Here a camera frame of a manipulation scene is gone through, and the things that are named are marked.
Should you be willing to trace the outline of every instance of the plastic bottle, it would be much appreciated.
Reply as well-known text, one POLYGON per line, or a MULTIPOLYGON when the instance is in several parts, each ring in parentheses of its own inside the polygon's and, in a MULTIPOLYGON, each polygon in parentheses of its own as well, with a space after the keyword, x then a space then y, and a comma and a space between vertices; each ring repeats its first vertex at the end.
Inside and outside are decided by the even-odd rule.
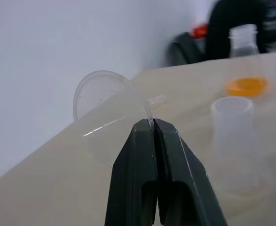
POLYGON ((226 90, 233 96, 252 97, 267 89, 268 81, 258 47, 256 26, 242 25, 230 30, 232 58, 226 90))

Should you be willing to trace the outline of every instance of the table surface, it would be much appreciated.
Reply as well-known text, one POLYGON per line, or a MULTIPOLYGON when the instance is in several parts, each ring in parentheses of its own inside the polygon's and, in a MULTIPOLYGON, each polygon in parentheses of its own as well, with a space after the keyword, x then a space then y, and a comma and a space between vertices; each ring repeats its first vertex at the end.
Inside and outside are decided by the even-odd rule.
MULTIPOLYGON (((276 225, 276 53, 262 59, 270 89, 254 99, 255 127, 274 186, 251 206, 240 203, 231 210, 221 202, 233 226, 276 225)), ((151 70, 133 80, 145 97, 167 97, 154 117, 172 123, 205 167, 214 164, 208 159, 213 134, 210 106, 226 95, 228 61, 151 70)), ((86 151, 72 124, 0 178, 0 226, 101 226, 110 176, 111 169, 86 151)))

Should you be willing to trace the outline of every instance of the translucent plastic cup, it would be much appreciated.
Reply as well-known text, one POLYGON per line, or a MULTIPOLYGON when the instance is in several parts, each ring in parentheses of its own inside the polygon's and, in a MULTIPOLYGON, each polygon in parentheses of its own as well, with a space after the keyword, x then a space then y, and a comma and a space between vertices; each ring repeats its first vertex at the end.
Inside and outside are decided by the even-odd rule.
POLYGON ((208 171, 225 215, 255 205, 271 180, 254 127, 254 107, 244 97, 225 97, 212 105, 214 137, 208 171))

